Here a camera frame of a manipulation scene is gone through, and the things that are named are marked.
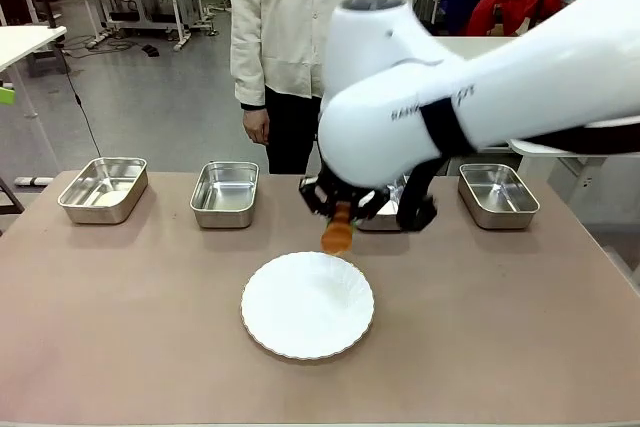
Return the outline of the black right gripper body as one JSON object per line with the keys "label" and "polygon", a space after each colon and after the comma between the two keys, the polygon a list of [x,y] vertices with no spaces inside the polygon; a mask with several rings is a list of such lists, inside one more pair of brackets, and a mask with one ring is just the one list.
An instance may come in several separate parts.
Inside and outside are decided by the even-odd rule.
{"label": "black right gripper body", "polygon": [[361,198],[359,187],[354,187],[340,179],[328,166],[321,167],[317,186],[325,194],[326,202],[333,207],[339,202],[356,205]]}

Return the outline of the person's right hand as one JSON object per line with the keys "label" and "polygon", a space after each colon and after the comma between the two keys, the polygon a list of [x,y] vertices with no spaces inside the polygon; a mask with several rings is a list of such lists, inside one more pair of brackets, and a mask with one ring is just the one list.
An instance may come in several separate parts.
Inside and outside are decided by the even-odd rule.
{"label": "person's right hand", "polygon": [[266,146],[269,142],[269,115],[266,108],[245,110],[243,126],[249,139],[256,144]]}

